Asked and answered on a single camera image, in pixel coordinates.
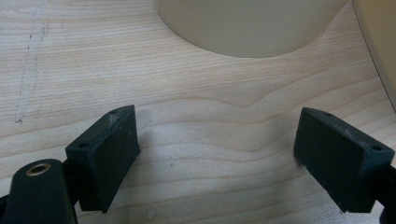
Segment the black mount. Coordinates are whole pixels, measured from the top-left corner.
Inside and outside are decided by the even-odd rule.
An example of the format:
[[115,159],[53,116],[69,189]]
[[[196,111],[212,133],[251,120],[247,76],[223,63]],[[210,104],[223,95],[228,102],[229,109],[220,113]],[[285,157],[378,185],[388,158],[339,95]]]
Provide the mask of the black mount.
[[106,213],[139,153],[134,106],[106,113],[66,147],[65,162],[35,161],[13,176],[0,223],[78,223],[77,201]]
[[395,152],[336,116],[303,108],[294,156],[343,212],[385,207],[381,223],[396,223]]

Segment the black plastic part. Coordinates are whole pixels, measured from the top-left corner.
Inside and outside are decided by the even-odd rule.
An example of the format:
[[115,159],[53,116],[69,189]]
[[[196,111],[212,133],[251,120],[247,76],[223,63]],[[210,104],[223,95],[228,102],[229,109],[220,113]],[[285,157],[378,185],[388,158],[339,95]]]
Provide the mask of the black plastic part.
[[343,212],[369,213],[394,151],[332,114],[303,108],[294,156]]
[[396,217],[396,169],[394,167],[389,167],[379,178],[375,188],[375,197],[388,211],[393,211],[393,216]]
[[77,223],[60,161],[35,161],[13,176],[2,223]]
[[395,224],[396,223],[396,211],[393,209],[385,208],[379,219],[380,224]]
[[8,195],[0,198],[0,224],[3,223],[2,220],[4,217],[4,213],[6,212],[7,201],[8,201]]
[[78,174],[67,178],[81,209],[105,213],[139,153],[133,105],[108,112],[67,146],[65,170]]

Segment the cream cylindrical object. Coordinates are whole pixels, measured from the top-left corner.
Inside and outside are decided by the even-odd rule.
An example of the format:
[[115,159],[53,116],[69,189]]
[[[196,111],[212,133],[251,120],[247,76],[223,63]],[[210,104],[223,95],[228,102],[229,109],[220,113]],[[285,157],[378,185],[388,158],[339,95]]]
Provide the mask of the cream cylindrical object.
[[260,58],[297,50],[325,30],[347,0],[156,0],[165,23],[192,44]]

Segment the pencil mark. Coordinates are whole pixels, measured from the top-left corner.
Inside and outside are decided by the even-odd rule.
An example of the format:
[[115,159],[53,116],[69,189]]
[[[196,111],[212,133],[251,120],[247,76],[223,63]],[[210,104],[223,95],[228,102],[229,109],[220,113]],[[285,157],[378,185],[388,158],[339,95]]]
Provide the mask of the pencil mark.
[[38,83],[38,53],[44,41],[44,36],[48,33],[50,25],[40,20],[41,9],[38,6],[46,1],[37,1],[37,7],[32,18],[32,28],[29,34],[29,45],[27,47],[23,73],[21,76],[21,86],[18,98],[17,110],[15,113],[15,123],[22,124],[26,113],[31,110],[31,101]]

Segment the wooden surface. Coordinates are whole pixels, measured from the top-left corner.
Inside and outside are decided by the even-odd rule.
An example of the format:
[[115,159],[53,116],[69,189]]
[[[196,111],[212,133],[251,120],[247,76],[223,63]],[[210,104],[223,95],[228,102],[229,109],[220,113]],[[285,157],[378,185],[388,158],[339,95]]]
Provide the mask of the wooden surface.
[[142,153],[106,215],[79,223],[377,223],[341,214],[292,156],[303,106],[396,149],[396,114],[349,2],[313,43],[266,59],[183,41],[152,0],[0,1],[0,195],[28,162],[136,105]]

